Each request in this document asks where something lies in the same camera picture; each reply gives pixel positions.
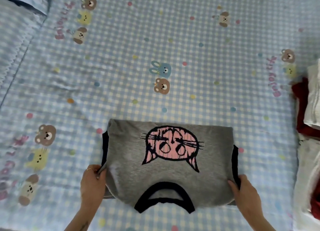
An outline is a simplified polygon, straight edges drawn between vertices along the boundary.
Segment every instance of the red fabric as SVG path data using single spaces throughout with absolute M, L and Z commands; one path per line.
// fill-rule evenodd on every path
M 312 127 L 303 123 L 304 113 L 308 105 L 308 79 L 303 78 L 301 83 L 292 86 L 293 94 L 299 99 L 299 112 L 297 117 L 297 131 L 306 136 L 320 138 L 320 130 L 313 129 Z
M 314 193 L 311 197 L 311 213 L 312 215 L 320 220 L 320 179 L 318 185 L 316 186 Z

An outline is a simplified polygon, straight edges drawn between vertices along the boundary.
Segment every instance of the bed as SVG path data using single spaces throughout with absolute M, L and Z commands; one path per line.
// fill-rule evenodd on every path
M 290 83 L 320 55 L 315 2 L 51 0 L 0 87 L 0 227 L 63 230 L 80 206 L 82 173 L 101 163 L 102 133 L 116 118 L 233 127 L 239 172 L 275 229 L 291 230 L 298 138 Z M 288 50 L 294 63 L 284 59 Z M 39 131 L 48 126 L 56 131 L 46 145 Z M 36 190 L 27 199 L 26 183 Z M 157 204 L 139 214 L 108 199 L 89 229 L 250 227 L 235 206 L 188 214 Z

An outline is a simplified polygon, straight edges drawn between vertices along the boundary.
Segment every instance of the blue bunny print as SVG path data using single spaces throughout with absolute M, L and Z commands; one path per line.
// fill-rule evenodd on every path
M 149 71 L 151 74 L 162 76 L 168 78 L 171 75 L 171 65 L 168 63 L 159 63 L 155 60 L 151 61 L 153 68 L 150 68 Z

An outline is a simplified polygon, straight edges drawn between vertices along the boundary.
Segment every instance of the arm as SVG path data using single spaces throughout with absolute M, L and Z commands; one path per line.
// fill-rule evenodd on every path
M 228 183 L 235 196 L 237 207 L 254 231 L 276 231 L 265 219 L 261 199 L 257 190 L 251 185 L 246 175 L 240 175 L 240 190 L 232 181 Z
M 65 231 L 86 231 L 96 214 L 106 188 L 106 170 L 103 170 L 97 179 L 95 172 L 100 165 L 89 165 L 82 176 L 81 206 L 73 220 L 66 227 Z

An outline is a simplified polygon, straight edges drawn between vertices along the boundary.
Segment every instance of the human hand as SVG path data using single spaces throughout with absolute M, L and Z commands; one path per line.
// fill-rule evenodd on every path
M 228 180 L 239 211 L 249 224 L 254 220 L 264 219 L 261 199 L 257 190 L 251 185 L 246 175 L 239 175 L 239 178 L 241 180 L 240 190 L 235 183 Z
M 106 189 L 106 169 L 100 174 L 97 179 L 95 173 L 100 168 L 100 165 L 89 165 L 84 171 L 81 184 L 81 206 L 85 208 L 98 209 L 100 206 L 104 192 Z

